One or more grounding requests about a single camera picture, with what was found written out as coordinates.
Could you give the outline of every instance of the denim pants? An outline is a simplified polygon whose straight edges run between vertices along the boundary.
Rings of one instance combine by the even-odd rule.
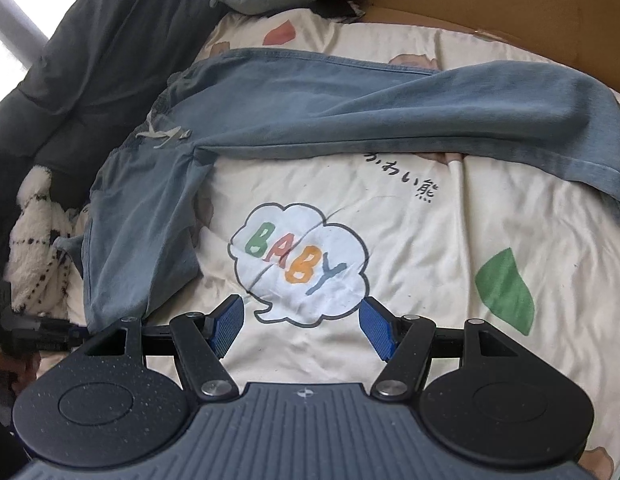
[[[82,241],[91,331],[145,317],[199,273],[193,200],[217,155],[460,152],[585,182],[620,223],[620,106],[553,64],[446,72],[277,49],[233,50],[172,78],[91,189]]]

